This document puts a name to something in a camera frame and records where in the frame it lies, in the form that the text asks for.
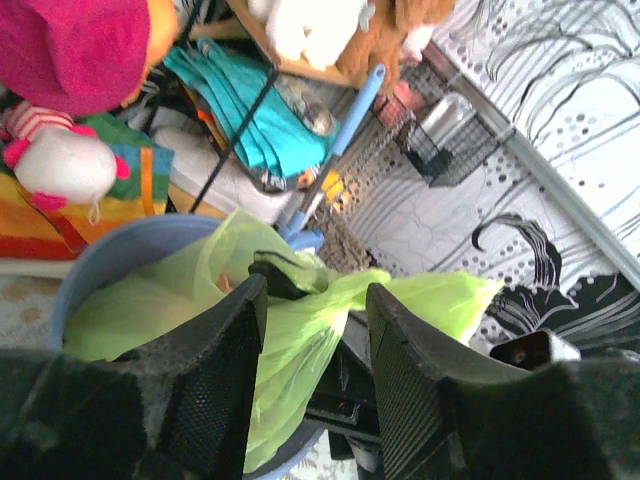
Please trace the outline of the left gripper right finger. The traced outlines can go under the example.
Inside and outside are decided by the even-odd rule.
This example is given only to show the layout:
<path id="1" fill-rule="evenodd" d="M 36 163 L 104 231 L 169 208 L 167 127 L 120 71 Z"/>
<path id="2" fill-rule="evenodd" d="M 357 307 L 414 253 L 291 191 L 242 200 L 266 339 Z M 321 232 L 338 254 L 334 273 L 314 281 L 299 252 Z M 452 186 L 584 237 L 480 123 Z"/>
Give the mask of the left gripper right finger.
<path id="1" fill-rule="evenodd" d="M 379 284 L 366 313 L 386 478 L 638 477 L 637 363 L 522 370 L 419 319 Z"/>

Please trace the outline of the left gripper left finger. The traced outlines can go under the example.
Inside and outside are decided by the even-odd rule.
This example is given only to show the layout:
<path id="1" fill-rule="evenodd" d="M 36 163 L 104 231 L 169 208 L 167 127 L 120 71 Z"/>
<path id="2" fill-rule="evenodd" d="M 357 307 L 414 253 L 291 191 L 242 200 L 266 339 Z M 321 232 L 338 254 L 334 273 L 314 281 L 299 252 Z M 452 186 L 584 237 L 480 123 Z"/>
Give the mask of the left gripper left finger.
<path id="1" fill-rule="evenodd" d="M 53 350 L 1 353 L 5 479 L 238 479 L 266 282 L 106 362 Z"/>

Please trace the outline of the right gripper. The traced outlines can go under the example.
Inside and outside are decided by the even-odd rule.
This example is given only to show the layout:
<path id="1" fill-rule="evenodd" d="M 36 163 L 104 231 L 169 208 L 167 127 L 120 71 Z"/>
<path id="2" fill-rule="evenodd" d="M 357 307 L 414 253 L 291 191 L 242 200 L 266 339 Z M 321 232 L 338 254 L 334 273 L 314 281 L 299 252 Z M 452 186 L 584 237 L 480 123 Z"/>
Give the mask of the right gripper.
<path id="1" fill-rule="evenodd" d="M 267 282 L 268 295 L 299 300 L 320 292 L 313 269 L 274 251 L 257 250 L 248 267 Z M 359 470 L 383 468 L 380 429 L 369 355 L 367 317 L 351 312 L 305 419 L 328 432 L 334 460 L 353 460 Z"/>

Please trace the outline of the green trash bag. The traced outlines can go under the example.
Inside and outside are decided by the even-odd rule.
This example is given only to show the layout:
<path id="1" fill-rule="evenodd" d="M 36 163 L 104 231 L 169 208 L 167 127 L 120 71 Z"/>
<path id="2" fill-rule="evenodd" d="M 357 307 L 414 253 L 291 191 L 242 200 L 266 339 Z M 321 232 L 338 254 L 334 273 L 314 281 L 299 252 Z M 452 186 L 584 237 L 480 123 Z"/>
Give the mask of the green trash bag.
<path id="1" fill-rule="evenodd" d="M 310 266 L 320 292 L 299 300 L 269 297 L 244 469 L 271 460 L 301 424 L 314 388 L 342 338 L 350 312 L 364 308 L 373 283 L 413 314 L 465 345 L 479 327 L 498 280 L 464 271 L 394 278 L 370 268 L 340 273 L 297 252 L 268 224 L 238 210 L 219 221 L 158 215 L 129 223 L 91 245 L 58 293 L 52 324 L 63 350 L 84 360 L 114 360 L 177 328 L 248 276 L 257 250 Z"/>

